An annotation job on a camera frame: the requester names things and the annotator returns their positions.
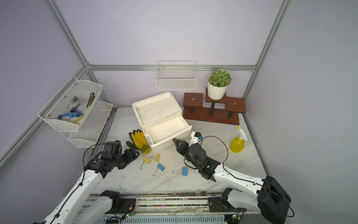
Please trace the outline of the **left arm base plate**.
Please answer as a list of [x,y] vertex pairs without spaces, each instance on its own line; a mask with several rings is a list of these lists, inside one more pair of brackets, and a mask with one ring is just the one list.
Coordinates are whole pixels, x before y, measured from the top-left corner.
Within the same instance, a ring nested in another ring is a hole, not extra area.
[[108,197],[112,200],[111,209],[107,213],[128,214],[134,211],[136,205],[135,198],[124,198],[119,192],[111,190],[105,190],[100,196]]

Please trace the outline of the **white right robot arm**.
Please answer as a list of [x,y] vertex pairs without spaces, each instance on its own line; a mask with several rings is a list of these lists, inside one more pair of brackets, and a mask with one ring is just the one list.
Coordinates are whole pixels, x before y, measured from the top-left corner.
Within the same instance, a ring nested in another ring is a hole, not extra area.
[[202,140],[192,137],[190,143],[173,139],[176,150],[192,163],[206,180],[228,185],[218,205],[224,210],[247,209],[260,212],[272,224],[284,224],[291,210],[291,197],[272,176],[256,178],[232,170],[207,156]]

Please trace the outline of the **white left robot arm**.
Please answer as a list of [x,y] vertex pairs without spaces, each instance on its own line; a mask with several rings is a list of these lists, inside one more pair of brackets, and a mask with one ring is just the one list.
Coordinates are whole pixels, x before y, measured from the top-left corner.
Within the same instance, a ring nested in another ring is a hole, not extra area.
[[85,166],[81,177],[60,202],[60,204],[42,221],[43,224],[94,224],[104,214],[125,216],[133,211],[135,199],[124,200],[120,193],[105,190],[93,205],[79,214],[92,191],[102,182],[114,168],[124,169],[136,160],[139,152],[127,149],[124,152],[111,149],[109,153],[101,153],[100,158],[93,158]]

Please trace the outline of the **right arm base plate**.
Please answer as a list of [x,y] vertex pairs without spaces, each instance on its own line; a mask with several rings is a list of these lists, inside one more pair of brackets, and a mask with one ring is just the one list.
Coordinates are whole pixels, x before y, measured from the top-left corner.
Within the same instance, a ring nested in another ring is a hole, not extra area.
[[245,208],[234,208],[228,202],[228,195],[231,193],[232,188],[226,188],[221,197],[210,197],[208,199],[210,212],[246,212]]

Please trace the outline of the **white top drawer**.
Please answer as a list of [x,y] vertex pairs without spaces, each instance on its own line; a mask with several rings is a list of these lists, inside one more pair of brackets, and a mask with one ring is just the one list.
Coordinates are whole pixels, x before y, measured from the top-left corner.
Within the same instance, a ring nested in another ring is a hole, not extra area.
[[174,144],[173,139],[184,139],[192,133],[192,126],[182,116],[143,129],[152,151],[160,151]]

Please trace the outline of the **yellow binder clip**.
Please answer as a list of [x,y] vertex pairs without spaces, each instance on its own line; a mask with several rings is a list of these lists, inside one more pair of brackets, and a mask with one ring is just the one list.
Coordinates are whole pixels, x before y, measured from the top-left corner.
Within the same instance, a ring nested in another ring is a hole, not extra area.
[[148,156],[148,158],[154,160],[155,162],[159,162],[160,161],[160,154],[150,155],[150,156]]
[[147,164],[150,164],[151,161],[152,161],[152,160],[151,160],[150,158],[144,157],[144,158],[143,158],[143,163],[142,163],[142,165],[139,167],[139,169],[142,170],[142,169],[144,168],[144,166],[147,165]]

